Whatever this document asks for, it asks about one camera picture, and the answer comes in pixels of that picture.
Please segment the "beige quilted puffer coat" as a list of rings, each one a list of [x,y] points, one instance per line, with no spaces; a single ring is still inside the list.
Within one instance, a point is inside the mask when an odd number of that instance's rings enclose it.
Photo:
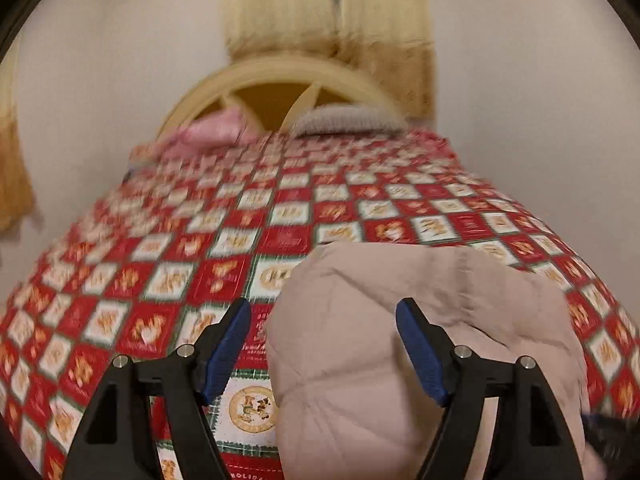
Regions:
[[[465,247],[332,243],[264,326],[289,479],[601,479],[567,302]]]

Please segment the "red patchwork bear quilt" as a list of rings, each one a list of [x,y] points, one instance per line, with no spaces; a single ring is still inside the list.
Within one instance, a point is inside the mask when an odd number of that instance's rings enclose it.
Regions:
[[[591,406],[638,414],[636,324],[558,234],[465,171],[445,139],[273,136],[140,171],[37,259],[1,320],[12,437],[43,478],[60,478],[114,356],[164,356],[245,297],[250,334],[208,420],[234,478],[280,478],[262,326],[294,266],[329,242],[468,245],[551,278],[585,349]]]

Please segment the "pink floral pillow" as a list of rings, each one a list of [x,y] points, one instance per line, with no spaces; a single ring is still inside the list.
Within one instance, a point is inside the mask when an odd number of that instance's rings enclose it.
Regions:
[[[166,136],[136,146],[130,162],[157,162],[206,155],[215,148],[234,148],[257,141],[262,133],[250,124],[239,107],[208,114]]]

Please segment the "grey plaid pillow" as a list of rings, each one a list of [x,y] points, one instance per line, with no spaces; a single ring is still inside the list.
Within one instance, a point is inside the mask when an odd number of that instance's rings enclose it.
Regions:
[[[401,134],[409,130],[404,118],[367,105],[330,104],[295,119],[288,132],[294,138],[318,134]]]

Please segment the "cream arched wooden headboard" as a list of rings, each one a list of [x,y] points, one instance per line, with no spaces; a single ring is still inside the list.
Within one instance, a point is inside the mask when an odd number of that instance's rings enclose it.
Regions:
[[[372,77],[334,60],[297,54],[247,58],[217,70],[174,106],[158,137],[207,114],[238,108],[260,132],[288,129],[317,105],[363,104],[400,117],[395,100]]]

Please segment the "yellow patterned curtain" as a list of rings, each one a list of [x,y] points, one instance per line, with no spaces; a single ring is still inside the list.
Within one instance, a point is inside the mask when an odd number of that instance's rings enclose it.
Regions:
[[[411,117],[435,116],[428,0],[220,0],[232,60],[333,58],[371,76]]]

